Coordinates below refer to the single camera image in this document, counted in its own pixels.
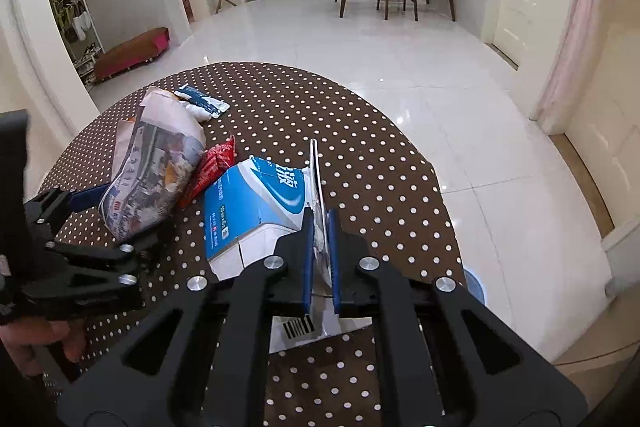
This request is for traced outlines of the person's left hand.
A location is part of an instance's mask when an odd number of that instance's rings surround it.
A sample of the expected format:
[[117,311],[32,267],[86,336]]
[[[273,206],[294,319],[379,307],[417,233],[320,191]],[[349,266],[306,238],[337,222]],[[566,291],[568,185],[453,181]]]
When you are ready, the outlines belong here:
[[23,317],[1,326],[1,341],[16,367],[26,376],[42,373],[35,347],[62,343],[65,358],[76,363],[86,347],[83,321],[47,321]]

